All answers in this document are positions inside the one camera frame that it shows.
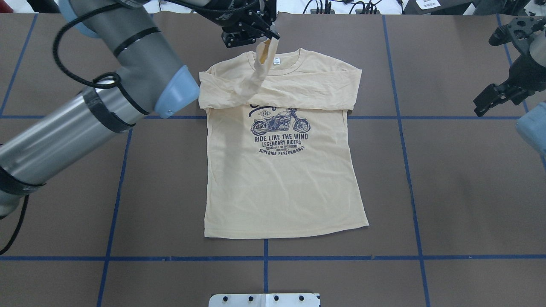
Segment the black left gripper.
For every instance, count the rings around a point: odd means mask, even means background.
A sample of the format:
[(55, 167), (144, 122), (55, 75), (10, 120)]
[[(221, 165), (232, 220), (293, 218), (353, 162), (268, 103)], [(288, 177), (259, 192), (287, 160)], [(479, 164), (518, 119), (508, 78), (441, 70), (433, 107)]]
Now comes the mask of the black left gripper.
[(199, 15), (222, 29), (226, 47), (239, 47), (257, 41), (280, 40), (274, 25), (277, 18), (275, 0), (189, 0)]

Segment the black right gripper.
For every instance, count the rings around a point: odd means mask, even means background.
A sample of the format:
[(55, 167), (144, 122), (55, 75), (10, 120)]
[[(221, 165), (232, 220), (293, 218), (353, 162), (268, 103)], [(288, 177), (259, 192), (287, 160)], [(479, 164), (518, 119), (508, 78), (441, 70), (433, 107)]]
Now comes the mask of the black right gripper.
[(546, 89), (546, 69), (530, 54), (521, 54), (509, 69), (501, 85), (490, 84), (473, 100), (476, 116), (483, 117), (491, 108), (507, 101), (521, 103)]

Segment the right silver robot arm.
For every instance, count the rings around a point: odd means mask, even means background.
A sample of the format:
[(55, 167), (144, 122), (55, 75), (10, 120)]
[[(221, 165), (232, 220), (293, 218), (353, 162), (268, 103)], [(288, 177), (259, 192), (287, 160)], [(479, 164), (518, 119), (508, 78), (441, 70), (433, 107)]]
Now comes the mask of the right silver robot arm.
[[(545, 32), (525, 35), (522, 30), (511, 33), (508, 26), (498, 27), (489, 44), (499, 46), (512, 42), (520, 52), (508, 72), (508, 78), (499, 85), (490, 84), (473, 100), (476, 116), (483, 117), (493, 107), (511, 101), (519, 105), (528, 97), (545, 91)], [(516, 121), (521, 138), (542, 156), (546, 151), (545, 103), (538, 103)]]

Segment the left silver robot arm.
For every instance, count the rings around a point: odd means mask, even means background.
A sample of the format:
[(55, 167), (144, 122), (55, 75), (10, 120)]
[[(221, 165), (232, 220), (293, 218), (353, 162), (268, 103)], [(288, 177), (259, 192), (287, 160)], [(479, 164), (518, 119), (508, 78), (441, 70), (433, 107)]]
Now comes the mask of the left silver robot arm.
[[(1, 145), (1, 217), (66, 167), (151, 112), (168, 118), (195, 101), (199, 86), (144, 8), (145, 0), (61, 0), (47, 6), (67, 23), (53, 41), (58, 68), (84, 88)], [(62, 64), (63, 35), (76, 28), (101, 39), (120, 64), (88, 81)]]

